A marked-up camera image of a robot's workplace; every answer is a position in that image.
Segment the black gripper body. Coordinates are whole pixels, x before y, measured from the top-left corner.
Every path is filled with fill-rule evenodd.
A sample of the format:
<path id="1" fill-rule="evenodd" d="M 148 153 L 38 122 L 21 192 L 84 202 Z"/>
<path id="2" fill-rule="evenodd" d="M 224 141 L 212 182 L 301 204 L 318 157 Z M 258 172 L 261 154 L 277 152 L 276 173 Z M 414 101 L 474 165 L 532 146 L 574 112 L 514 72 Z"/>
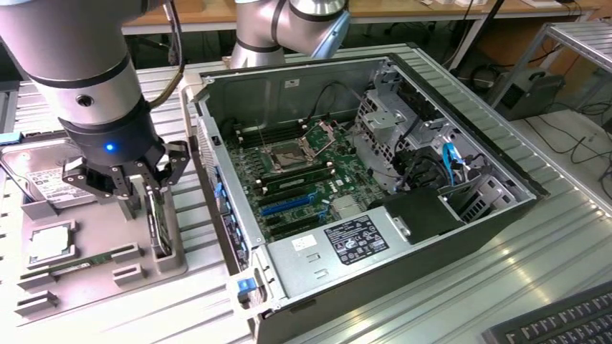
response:
<path id="1" fill-rule="evenodd" d="M 153 166 L 165 154 L 146 101 L 137 102 L 125 116 L 106 124 L 78 125 L 64 119 L 58 122 L 81 150 L 86 166 L 96 170 L 105 171 L 140 160 Z"/>

